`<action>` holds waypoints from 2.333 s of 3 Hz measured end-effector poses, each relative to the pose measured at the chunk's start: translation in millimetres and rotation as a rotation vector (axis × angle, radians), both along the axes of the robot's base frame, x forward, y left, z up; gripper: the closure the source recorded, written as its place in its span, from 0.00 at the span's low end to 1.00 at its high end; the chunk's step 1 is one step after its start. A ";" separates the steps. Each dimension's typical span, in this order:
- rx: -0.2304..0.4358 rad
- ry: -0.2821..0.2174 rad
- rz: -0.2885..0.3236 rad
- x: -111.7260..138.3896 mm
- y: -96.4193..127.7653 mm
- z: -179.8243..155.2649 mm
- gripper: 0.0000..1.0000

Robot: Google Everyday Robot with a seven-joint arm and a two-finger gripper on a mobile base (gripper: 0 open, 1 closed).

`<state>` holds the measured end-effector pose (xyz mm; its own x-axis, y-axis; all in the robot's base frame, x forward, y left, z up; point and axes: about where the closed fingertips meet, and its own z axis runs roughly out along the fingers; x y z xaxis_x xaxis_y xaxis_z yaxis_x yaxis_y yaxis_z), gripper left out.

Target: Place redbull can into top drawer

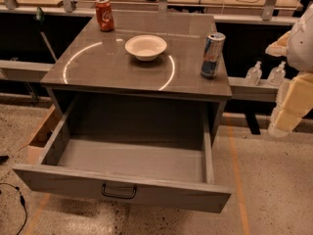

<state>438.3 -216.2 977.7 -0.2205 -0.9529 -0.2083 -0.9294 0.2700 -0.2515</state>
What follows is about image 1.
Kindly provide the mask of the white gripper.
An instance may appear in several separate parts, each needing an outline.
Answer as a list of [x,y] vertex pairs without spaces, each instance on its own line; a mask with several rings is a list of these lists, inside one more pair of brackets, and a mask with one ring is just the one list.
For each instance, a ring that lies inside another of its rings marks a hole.
[[[290,32],[271,43],[265,53],[273,57],[285,57]],[[300,72],[292,80],[283,81],[282,108],[275,107],[270,116],[268,132],[274,137],[288,136],[313,109],[313,73]]]

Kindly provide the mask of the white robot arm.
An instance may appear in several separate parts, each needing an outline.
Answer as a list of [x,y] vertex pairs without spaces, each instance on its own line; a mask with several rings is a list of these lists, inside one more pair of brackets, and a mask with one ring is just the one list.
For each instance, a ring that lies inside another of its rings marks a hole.
[[297,76],[280,85],[268,127],[272,136],[285,137],[313,109],[313,4],[265,53],[286,57],[288,65],[298,70]]

